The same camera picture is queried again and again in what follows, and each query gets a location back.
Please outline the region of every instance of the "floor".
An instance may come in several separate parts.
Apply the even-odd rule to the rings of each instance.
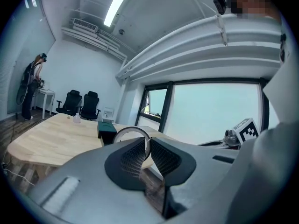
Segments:
[[[13,116],[0,122],[1,161],[3,160],[6,148],[13,140],[18,138],[30,128],[51,117],[48,113],[46,113],[45,119],[43,120],[42,111],[40,110],[33,110],[31,112],[31,115],[33,116],[32,120],[24,120],[21,115],[18,115],[17,120],[15,116]],[[9,155],[5,155],[4,158],[4,162],[8,164],[10,162]],[[6,168],[8,170],[13,170],[13,165],[10,163]],[[29,164],[24,164],[18,174],[24,176],[28,168]],[[22,177],[16,176],[7,171],[6,174],[12,186],[22,193],[28,193],[33,185],[36,185],[39,181],[39,176],[36,171],[34,171],[34,173],[30,177],[30,182],[33,185],[28,185],[28,183]],[[162,213],[164,203],[164,186],[162,181],[158,179],[149,169],[144,169],[141,171],[140,179],[146,184],[147,190],[145,195],[147,200],[158,212]]]

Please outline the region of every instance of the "window frame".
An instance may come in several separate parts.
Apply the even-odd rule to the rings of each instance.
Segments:
[[[147,119],[153,120],[155,122],[158,122],[160,124],[159,126],[159,132],[163,133],[167,116],[171,104],[171,98],[172,98],[172,91],[174,85],[180,85],[180,84],[208,84],[208,83],[234,83],[234,84],[257,84],[259,87],[259,98],[261,99],[261,114],[260,114],[260,132],[262,132],[265,129],[268,129],[269,126],[269,100],[266,97],[266,95],[263,93],[263,88],[266,86],[266,84],[269,82],[268,79],[265,78],[237,78],[237,77],[227,77],[227,78],[204,78],[204,79],[192,79],[192,80],[182,80],[182,81],[170,81],[167,83],[161,83],[161,84],[154,84],[154,85],[146,85],[143,91],[141,103],[138,110],[138,115],[136,118],[135,126],[138,125],[139,117],[143,116]],[[145,113],[142,113],[142,107],[146,103],[146,97],[148,95],[149,91],[155,91],[155,90],[164,90],[167,89],[164,105],[162,109],[161,118],[148,115]]]

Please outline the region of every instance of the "office chair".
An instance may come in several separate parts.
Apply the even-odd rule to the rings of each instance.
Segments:
[[[80,115],[81,117],[92,120],[97,119],[99,112],[101,110],[98,110],[98,113],[95,113],[95,110],[97,108],[99,102],[98,94],[92,91],[89,91],[87,95],[84,95],[84,105],[83,108],[80,106]]]
[[[78,104],[81,101],[81,99],[82,96],[80,95],[79,91],[71,90],[71,92],[67,93],[66,100],[62,108],[60,108],[61,101],[57,100],[58,108],[56,109],[56,111],[58,113],[64,113],[74,116],[78,111]]]

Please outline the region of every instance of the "chair headrest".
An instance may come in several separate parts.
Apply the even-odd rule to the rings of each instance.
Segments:
[[[71,90],[70,92],[72,95],[80,95],[79,91]]]
[[[95,98],[98,97],[98,94],[96,92],[92,92],[92,91],[88,92],[88,95],[91,97],[95,97]]]

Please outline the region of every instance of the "person's hair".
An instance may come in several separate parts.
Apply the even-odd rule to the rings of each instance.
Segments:
[[[42,58],[41,55],[37,55],[36,59],[33,61],[33,65],[35,65],[41,58]]]

